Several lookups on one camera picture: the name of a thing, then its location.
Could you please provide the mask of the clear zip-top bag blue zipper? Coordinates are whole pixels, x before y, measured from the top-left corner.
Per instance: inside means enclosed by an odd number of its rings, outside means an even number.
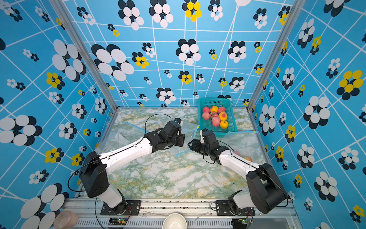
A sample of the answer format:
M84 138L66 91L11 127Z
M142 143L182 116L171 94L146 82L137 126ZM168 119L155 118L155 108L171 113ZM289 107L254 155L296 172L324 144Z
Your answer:
M223 142L231 146L241 157L248 156L258 164L266 161L255 131L228 132Z

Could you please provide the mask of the red yellow peach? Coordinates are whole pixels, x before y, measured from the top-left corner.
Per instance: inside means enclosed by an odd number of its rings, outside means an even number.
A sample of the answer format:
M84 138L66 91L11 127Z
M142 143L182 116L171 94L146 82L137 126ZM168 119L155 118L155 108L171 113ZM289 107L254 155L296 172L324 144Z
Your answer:
M243 158L247 161L253 162L252 158L249 156L243 156Z

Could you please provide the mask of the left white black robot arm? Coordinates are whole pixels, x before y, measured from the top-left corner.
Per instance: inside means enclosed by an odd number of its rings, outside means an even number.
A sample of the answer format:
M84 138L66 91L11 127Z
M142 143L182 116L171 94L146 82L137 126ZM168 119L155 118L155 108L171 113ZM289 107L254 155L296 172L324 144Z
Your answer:
M182 147L184 142L185 134L164 136L162 133L149 132L115 151L101 155L91 152L79 172L87 196L101 199L112 215L123 214L127 209L127 201L119 189L111 186L108 176L133 160L173 146Z

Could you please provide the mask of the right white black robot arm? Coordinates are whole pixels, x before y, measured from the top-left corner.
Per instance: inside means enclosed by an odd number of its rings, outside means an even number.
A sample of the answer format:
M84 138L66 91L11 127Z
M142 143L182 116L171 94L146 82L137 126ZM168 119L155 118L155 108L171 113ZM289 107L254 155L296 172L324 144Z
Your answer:
M233 215L241 214L244 209L256 208L268 214L283 201L288 202L287 193L276 172L268 163L259 165L234 153L232 147L221 141L213 144L194 139L188 143L189 148L244 177L248 191L239 190L228 198L228 207Z

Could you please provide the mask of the pink peach in basket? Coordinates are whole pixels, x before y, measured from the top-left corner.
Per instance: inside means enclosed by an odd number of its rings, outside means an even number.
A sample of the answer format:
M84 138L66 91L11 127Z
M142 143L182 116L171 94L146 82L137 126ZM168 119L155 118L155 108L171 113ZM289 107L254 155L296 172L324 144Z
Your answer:
M204 119L204 120L209 120L210 119L210 113L209 112L203 112L202 113L202 118Z

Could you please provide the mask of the yellow orange peach in basket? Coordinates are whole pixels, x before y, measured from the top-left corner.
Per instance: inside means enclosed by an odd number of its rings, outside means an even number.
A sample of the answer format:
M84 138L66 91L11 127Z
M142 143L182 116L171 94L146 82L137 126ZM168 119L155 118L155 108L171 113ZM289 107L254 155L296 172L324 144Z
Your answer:
M222 121L220 122L220 127L221 127L222 129L227 129L227 128L228 128L228 126L229 126L229 123L228 123L226 120L222 120Z

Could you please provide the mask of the teal plastic basket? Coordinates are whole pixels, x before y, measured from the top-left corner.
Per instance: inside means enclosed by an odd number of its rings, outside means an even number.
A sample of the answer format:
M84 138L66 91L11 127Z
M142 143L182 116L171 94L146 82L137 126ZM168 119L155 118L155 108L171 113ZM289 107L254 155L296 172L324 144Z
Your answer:
M199 130L212 130L217 137L237 132L232 102L228 98L201 98L198 102Z

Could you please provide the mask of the white bowl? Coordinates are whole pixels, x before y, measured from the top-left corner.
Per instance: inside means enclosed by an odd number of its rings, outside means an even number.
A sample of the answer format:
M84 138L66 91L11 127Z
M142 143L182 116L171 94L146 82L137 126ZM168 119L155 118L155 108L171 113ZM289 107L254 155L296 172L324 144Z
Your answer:
M179 213L172 213L166 217L162 229L188 229L186 219Z

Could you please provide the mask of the pink translucent object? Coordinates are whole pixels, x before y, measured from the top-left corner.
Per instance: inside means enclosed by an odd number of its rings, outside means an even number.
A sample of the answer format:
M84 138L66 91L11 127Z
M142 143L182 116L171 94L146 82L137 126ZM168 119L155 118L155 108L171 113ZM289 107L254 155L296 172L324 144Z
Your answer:
M74 227L79 221L77 214L71 211L63 211L56 218L53 223L55 229L70 229Z

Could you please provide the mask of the aluminium front rail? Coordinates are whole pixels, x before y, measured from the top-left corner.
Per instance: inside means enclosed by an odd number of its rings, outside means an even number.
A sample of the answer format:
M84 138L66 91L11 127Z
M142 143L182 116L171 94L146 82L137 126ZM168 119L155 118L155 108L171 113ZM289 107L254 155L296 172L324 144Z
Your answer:
M67 201L64 210L79 217L76 229L161 229L165 219L178 213L184 217L189 229L301 229L292 203L275 208L268 214L253 208L242 216L219 216L212 199L142 199L133 206L138 215L101 215L100 200L75 198Z

